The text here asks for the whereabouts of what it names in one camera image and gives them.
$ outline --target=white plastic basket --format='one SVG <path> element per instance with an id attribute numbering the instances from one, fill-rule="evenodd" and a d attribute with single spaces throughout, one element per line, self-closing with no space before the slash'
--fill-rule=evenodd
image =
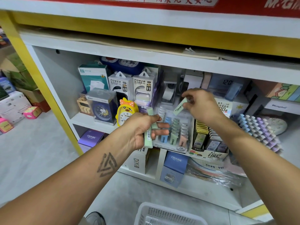
<path id="1" fill-rule="evenodd" d="M 207 225 L 200 216 L 144 202 L 140 205 L 134 225 Z"/>

